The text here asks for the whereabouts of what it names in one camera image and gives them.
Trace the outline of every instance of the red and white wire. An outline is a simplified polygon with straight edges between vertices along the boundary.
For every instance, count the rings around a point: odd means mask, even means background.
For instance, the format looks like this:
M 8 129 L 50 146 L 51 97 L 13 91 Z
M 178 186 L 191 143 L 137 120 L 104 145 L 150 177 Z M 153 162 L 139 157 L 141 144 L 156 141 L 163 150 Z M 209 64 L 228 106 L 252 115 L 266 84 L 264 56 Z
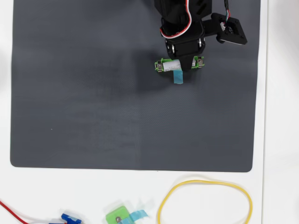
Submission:
M 188 22 L 188 25 L 187 25 L 182 31 L 180 31 L 179 33 L 176 33 L 176 34 L 174 34 L 174 35 L 170 35 L 170 36 L 164 34 L 164 33 L 163 33 L 163 30 L 160 29 L 160 32 L 161 32 L 161 34 L 162 34 L 163 37 L 165 37 L 166 39 L 173 39 L 173 38 L 176 38 L 176 37 L 178 37 L 178 36 L 183 35 L 183 34 L 190 28 L 191 23 L 192 23 L 192 17 L 191 17 L 191 13 L 190 13 L 190 11 L 189 11 L 189 0 L 186 0 L 186 12 L 187 12 L 187 14 L 188 14 L 188 16 L 189 16 L 189 22 Z

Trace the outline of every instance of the green gripper pad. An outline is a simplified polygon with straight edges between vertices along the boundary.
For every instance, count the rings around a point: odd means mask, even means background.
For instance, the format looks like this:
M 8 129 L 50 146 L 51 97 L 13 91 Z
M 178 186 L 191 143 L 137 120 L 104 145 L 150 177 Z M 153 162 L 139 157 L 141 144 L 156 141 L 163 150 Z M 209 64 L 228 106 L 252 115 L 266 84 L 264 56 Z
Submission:
M 108 224 L 117 224 L 116 217 L 120 217 L 122 220 L 129 217 L 129 212 L 125 206 L 121 206 L 118 209 L 110 212 L 106 215 Z

